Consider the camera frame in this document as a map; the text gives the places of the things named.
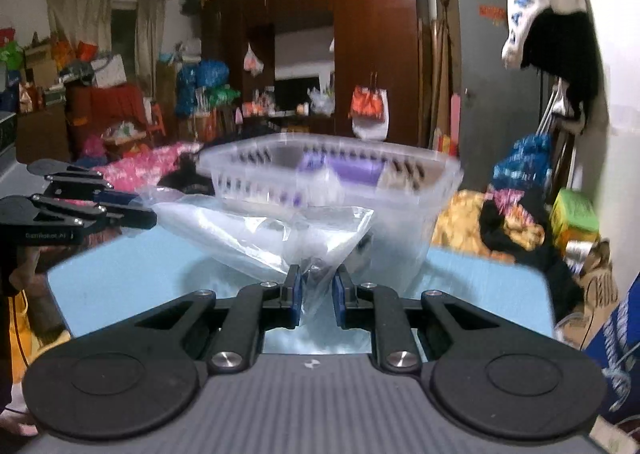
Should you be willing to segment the person left hand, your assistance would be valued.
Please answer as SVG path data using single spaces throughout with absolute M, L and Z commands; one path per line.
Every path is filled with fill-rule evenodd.
M 38 434 L 37 427 L 27 414 L 9 408 L 5 408 L 0 414 L 0 428 L 20 437 L 31 438 Z

